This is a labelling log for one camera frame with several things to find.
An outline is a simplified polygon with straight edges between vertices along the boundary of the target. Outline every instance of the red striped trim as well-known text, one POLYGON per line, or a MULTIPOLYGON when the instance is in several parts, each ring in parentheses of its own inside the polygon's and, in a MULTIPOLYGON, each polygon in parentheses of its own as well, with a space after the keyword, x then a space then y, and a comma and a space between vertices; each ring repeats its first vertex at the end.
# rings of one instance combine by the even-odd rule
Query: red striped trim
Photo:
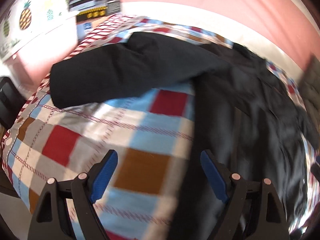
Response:
POLYGON ((134 19, 136 16, 128 15, 115 15, 114 17, 109 18, 105 22, 101 23, 95 27, 87 37, 78 45, 77 48, 65 59, 70 59, 75 55, 78 55, 83 49, 88 47, 91 43, 100 40, 110 34, 113 30, 119 27, 121 24, 125 23, 128 20, 134 19))
POLYGON ((28 165, 28 164, 27 164, 27 160, 28 160, 28 158, 29 158, 30 151, 31 151, 34 143, 36 142, 36 139, 37 139, 38 135, 39 135, 40 132, 42 131, 43 127, 48 123, 48 121, 49 121, 50 117, 53 115, 53 113, 54 113, 54 112, 51 111, 51 113, 49 114, 49 116, 48 116, 48 118, 47 118, 47 121, 44 122, 44 123, 41 125, 41 127, 40 127, 39 130, 38 130, 38 132, 37 132, 36 135, 34 136, 34 138, 33 138, 33 140, 32 140, 32 143, 31 143, 31 145, 30 145, 30 148, 29 148, 29 150, 28 150, 27 156, 26 156, 24 162, 22 163, 23 165, 22 165, 22 167, 21 167, 21 170, 20 170, 20 173, 19 173, 19 177, 18 177, 18 189, 19 189, 19 196, 20 196, 20 197, 21 197, 20 184, 21 184, 21 175, 22 175, 23 168, 24 168, 26 165, 28 165))
POLYGON ((75 115, 87 118, 89 120, 92 120, 94 122, 99 122, 99 123, 107 124, 110 126, 117 126, 117 127, 121 127, 124 129, 129 129, 129 130, 137 130, 137 131, 143 131, 143 132, 151 132, 151 133, 156 133, 156 134, 168 135, 171 137, 179 137, 179 138, 186 139, 188 141, 193 140, 193 138, 191 136, 189 136, 185 133, 182 133, 182 132, 165 130, 165 129, 155 128, 155 127, 150 127, 150 126, 145 126, 145 125, 136 126, 133 124, 122 123, 122 122, 118 122, 118 121, 108 121, 105 119, 99 119, 99 118, 94 117, 92 115, 79 113, 79 112, 71 110, 71 109, 70 110, 59 109, 59 108, 48 106, 48 105, 39 105, 39 106, 46 108, 46 109, 49 109, 49 110, 52 110, 52 111, 60 112, 60 113, 75 114, 75 115))
POLYGON ((36 174, 38 177, 40 177, 41 179, 47 181, 48 177, 45 176, 43 173, 41 173, 40 171, 36 170, 35 168, 33 168, 32 166, 30 166, 28 163, 26 163, 24 160, 22 160, 15 152, 13 152, 12 150, 10 151, 10 153, 20 162, 22 163, 22 166, 26 167, 29 171, 31 171, 32 173, 36 174))
POLYGON ((125 219, 136 220, 144 223, 155 223, 157 225, 170 225, 171 221, 165 218, 157 218, 147 214, 139 214, 134 213, 129 210, 123 210, 119 208, 114 208, 109 205, 102 205, 100 203, 93 204, 93 207, 97 210, 101 210, 103 212, 109 213, 111 215, 115 215, 118 217, 122 217, 125 219))
MULTIPOLYGON (((123 107, 123 108, 120 108, 119 112, 116 114, 116 116, 115 116, 113 119, 116 119, 116 120, 120 121, 120 120, 124 117, 125 112, 127 111, 127 108, 129 107, 129 105, 130 105, 133 101, 134 101, 134 100, 133 100, 132 98, 130 98, 129 100, 127 100, 127 102, 125 103, 124 107, 123 107)), ((100 153, 102 152, 102 149, 103 149, 104 146, 102 145, 101 142, 106 143, 106 141, 109 140, 110 136, 112 135, 112 133, 113 133, 114 131, 115 131, 115 127, 112 126, 112 125, 110 125, 110 127, 108 127, 108 128, 106 129, 106 132, 104 133, 102 140, 99 141, 99 146, 98 146, 98 151, 97 151, 97 152, 100 152, 100 153)), ((87 169, 88 169, 88 171, 89 171, 90 168, 93 166, 93 164, 97 162, 96 159, 95 159, 95 157, 97 157, 96 154, 94 154, 94 156, 92 157, 92 159, 89 161, 89 163, 90 163, 91 166, 89 166, 89 165, 87 164, 87 169)))

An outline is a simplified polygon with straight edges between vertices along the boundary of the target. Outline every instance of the pineapple sticker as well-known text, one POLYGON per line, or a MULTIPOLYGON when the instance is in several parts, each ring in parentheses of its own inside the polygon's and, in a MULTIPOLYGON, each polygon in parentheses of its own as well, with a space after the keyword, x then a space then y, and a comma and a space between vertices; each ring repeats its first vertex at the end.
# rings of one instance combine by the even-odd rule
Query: pineapple sticker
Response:
POLYGON ((31 1, 28 0, 24 4, 24 9, 20 15, 19 26, 21 30, 25 30, 30 26, 30 23, 31 23, 31 11, 29 9, 30 4, 31 4, 31 1))
POLYGON ((4 18, 3 35, 5 37, 8 37, 9 32, 10 32, 10 24, 9 24, 10 12, 11 11, 9 11, 8 15, 4 18))
POLYGON ((47 10, 47 20, 51 21, 53 19, 53 11, 51 9, 47 10))

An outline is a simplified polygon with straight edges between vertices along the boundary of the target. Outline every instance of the black jacket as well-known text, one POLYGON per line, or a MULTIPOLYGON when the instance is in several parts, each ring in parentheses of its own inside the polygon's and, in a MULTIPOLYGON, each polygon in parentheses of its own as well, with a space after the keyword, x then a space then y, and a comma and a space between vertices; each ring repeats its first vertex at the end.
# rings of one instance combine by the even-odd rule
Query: black jacket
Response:
POLYGON ((265 60, 235 44, 195 46, 154 33, 134 33, 125 44, 81 53, 55 64, 50 89, 64 108, 139 96, 151 88, 193 78, 195 133, 192 152, 169 231, 169 240, 207 239, 223 208, 200 165, 210 149, 245 179, 270 178, 288 223, 307 201, 301 133, 317 148, 319 136, 294 105, 265 60))

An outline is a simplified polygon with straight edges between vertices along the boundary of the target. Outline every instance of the checkered blanket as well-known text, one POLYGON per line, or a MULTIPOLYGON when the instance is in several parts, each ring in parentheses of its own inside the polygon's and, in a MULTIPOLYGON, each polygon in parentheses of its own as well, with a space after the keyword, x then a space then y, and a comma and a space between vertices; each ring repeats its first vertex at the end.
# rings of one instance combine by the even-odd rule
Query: checkered blanket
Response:
MULTIPOLYGON (((135 31, 161 33, 193 44, 233 45, 199 28, 115 15, 97 26, 70 57, 126 42, 135 31)), ((285 83, 292 100, 303 104, 293 81, 271 62, 267 67, 285 83)), ((115 149, 118 166, 103 197, 94 204, 103 227, 111 240, 165 239, 192 144, 193 100, 192 86, 182 83, 152 89, 139 98, 58 109, 52 103, 47 76, 2 141, 3 169, 33 212, 48 178, 73 179, 115 149)), ((310 164, 314 156, 307 142, 306 156, 310 164)), ((308 187, 314 185, 309 174, 308 187)), ((77 239, 83 239, 72 200, 68 200, 68 211, 77 239)))

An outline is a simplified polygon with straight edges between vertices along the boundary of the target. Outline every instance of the cardboard box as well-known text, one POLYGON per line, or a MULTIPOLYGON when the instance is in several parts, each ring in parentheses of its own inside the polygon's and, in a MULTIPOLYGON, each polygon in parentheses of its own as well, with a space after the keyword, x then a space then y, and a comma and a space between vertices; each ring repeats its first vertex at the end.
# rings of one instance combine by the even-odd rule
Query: cardboard box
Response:
POLYGON ((121 11, 120 0, 70 0, 70 11, 78 11, 77 23, 96 20, 121 11))
POLYGON ((93 30, 92 23, 77 24, 77 36, 78 42, 84 40, 84 38, 93 30))

